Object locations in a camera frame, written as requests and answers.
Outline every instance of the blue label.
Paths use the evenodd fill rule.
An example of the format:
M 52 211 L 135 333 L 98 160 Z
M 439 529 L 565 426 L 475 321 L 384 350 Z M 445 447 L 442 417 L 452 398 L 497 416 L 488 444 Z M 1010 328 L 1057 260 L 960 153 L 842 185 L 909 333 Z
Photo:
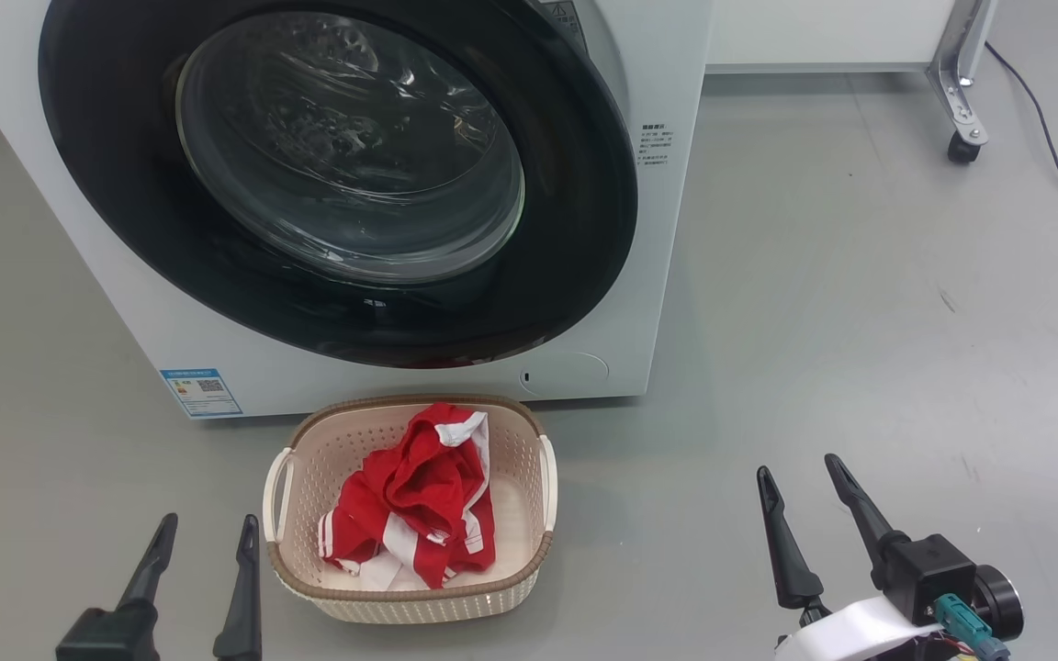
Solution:
M 161 375 L 190 418 L 243 415 L 218 369 L 163 369 Z

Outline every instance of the blue connector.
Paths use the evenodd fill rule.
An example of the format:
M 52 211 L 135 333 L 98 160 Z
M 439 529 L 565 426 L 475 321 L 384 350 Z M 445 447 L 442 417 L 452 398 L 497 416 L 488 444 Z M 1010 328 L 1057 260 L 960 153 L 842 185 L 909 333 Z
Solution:
M 1005 661 L 1011 650 L 991 631 L 990 624 L 983 623 L 973 608 L 966 606 L 956 594 L 942 594 L 933 602 L 936 623 L 945 627 L 950 636 L 970 645 L 974 657 L 981 661 Z

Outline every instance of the black wheel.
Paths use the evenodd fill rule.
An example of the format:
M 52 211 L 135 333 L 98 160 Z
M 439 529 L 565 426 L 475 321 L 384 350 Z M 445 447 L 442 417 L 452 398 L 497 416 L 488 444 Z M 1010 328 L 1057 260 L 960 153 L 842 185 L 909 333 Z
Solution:
M 962 139 L 962 135 L 954 133 L 953 137 L 950 137 L 949 150 L 946 150 L 945 155 L 949 157 L 950 162 L 956 164 L 972 164 L 978 160 L 978 152 L 982 150 L 982 145 L 971 145 Z

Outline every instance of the beige basket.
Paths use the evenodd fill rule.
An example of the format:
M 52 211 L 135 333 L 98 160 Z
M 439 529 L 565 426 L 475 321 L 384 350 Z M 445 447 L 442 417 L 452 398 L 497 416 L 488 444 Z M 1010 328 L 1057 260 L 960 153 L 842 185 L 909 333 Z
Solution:
M 488 414 L 496 562 L 481 574 L 458 574 L 444 589 L 364 590 L 358 576 L 321 561 L 317 521 L 365 456 L 398 444 L 407 420 L 437 401 Z M 473 394 L 378 398 L 318 410 L 272 462 L 263 485 L 272 568 L 288 589 L 348 623 L 453 623 L 516 608 L 549 553 L 555 514 L 558 465 L 541 424 L 515 401 Z

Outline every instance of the basket rim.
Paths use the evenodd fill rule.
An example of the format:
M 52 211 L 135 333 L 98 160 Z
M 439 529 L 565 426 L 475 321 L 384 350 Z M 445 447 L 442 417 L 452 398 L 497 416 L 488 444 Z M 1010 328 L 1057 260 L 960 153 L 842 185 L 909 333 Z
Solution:
M 459 405 L 484 405 L 507 408 L 512 410 L 514 414 L 521 415 L 526 422 L 529 422 L 533 432 L 536 433 L 537 436 L 546 435 L 546 432 L 542 429 L 541 423 L 537 422 L 536 417 L 533 417 L 532 410 L 529 410 L 529 407 L 525 406 L 524 403 L 508 398 L 497 397 L 496 394 L 391 394 L 391 397 L 350 400 L 335 403 L 335 405 L 330 405 L 317 410 L 315 414 L 310 415 L 310 417 L 306 418 L 298 424 L 296 430 L 293 432 L 293 438 L 291 438 L 289 447 L 296 448 L 297 443 L 299 443 L 299 440 L 303 439 L 308 430 L 314 427 L 320 421 L 323 421 L 324 419 L 335 414 L 348 414 L 350 410 L 361 410 L 366 408 L 432 405 L 432 403 L 436 403 L 437 401 L 459 403 Z M 495 593 L 495 591 L 503 591 L 519 585 L 519 583 L 525 582 L 526 579 L 529 579 L 529 576 L 536 573 L 537 569 L 541 569 L 541 564 L 546 561 L 546 556 L 549 553 L 549 548 L 552 544 L 553 531 L 546 531 L 541 537 L 541 544 L 537 545 L 537 552 L 533 553 L 533 556 L 529 559 L 528 564 L 526 564 L 525 567 L 522 567 L 515 574 L 512 574 L 512 576 L 500 579 L 500 581 L 476 583 L 476 585 L 471 586 L 424 590 L 344 590 L 314 587 L 308 585 L 306 582 L 299 581 L 296 574 L 293 574 L 293 572 L 291 572 L 291 570 L 285 565 L 285 561 L 280 554 L 280 544 L 278 543 L 268 543 L 268 559 L 272 562 L 272 568 L 276 571 L 280 581 L 285 582 L 286 586 L 289 586 L 289 588 L 296 591 L 299 595 L 308 599 L 321 600 L 321 602 L 438 602 L 438 600 L 444 599 L 459 599 Z

